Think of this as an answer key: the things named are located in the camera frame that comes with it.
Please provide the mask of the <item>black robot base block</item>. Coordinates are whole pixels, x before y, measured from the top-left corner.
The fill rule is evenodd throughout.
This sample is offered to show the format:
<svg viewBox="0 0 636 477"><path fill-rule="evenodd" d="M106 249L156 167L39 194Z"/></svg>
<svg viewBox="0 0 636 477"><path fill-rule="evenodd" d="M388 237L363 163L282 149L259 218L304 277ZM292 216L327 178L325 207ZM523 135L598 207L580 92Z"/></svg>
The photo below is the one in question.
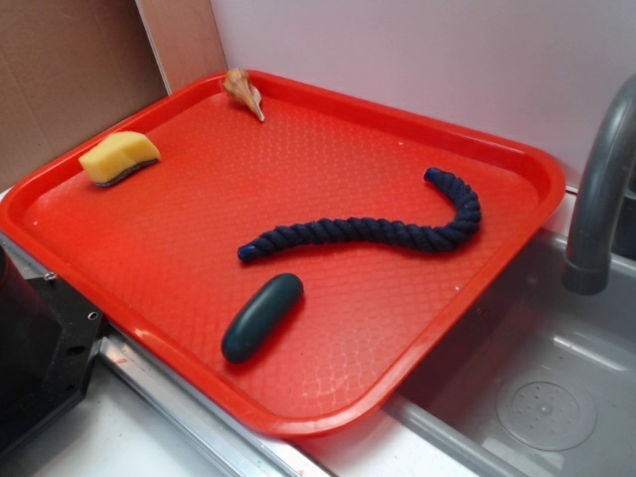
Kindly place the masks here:
<svg viewBox="0 0 636 477"><path fill-rule="evenodd" d="M1 457L85 397L103 313L60 277L24 277L1 251Z"/></svg>

